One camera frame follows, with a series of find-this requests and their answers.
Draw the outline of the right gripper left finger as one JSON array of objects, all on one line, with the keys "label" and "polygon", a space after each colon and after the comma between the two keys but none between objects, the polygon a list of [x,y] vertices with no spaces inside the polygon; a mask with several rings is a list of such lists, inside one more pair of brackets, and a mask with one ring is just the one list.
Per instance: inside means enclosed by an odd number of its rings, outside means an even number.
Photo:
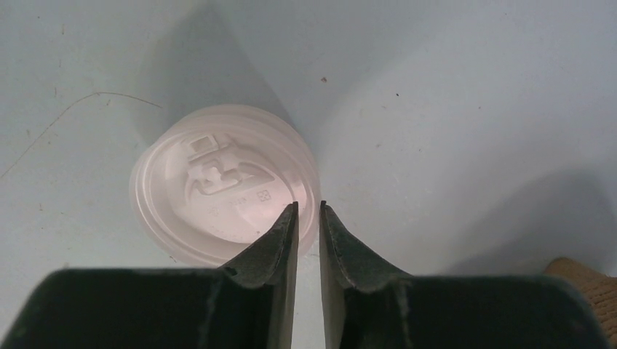
[{"label": "right gripper left finger", "polygon": [[289,348],[299,208],[218,268],[62,269],[3,348]]}]

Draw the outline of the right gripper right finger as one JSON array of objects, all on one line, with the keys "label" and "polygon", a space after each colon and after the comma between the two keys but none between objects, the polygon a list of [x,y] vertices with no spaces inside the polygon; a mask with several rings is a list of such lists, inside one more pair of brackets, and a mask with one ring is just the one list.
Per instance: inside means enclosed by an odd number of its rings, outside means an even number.
[{"label": "right gripper right finger", "polygon": [[413,276],[321,203],[328,348],[609,348],[582,294],[551,276]]}]

